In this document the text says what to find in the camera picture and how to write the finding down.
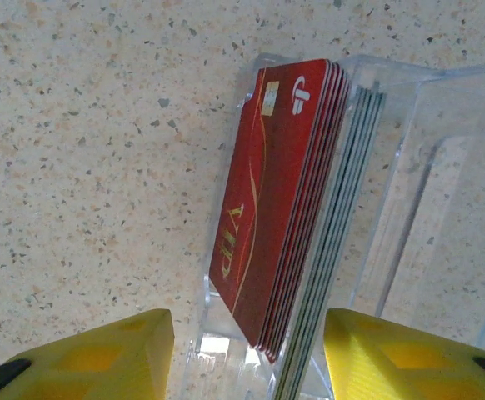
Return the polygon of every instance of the granite countertop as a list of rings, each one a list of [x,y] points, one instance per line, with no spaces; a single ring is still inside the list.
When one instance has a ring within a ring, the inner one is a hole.
[[[171,308],[178,398],[235,79],[261,52],[485,63],[485,1],[0,0],[0,362]]]

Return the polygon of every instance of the clear plastic card holder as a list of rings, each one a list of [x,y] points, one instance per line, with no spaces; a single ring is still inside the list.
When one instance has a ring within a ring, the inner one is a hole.
[[[262,55],[242,70],[237,85],[203,258],[203,313],[197,337],[189,338],[181,400],[275,398],[290,330],[271,365],[248,346],[209,282],[208,267],[241,107],[252,96],[259,68],[292,61]],[[333,265],[328,301],[315,315],[322,320],[327,308],[352,308],[485,348],[485,66],[440,71],[366,56],[339,63],[350,77],[352,96],[327,193],[343,157],[357,88],[376,85],[387,99],[341,257]],[[312,249],[307,266],[315,259]],[[298,398],[304,400],[333,399],[319,326],[312,357],[302,360],[306,373]]]

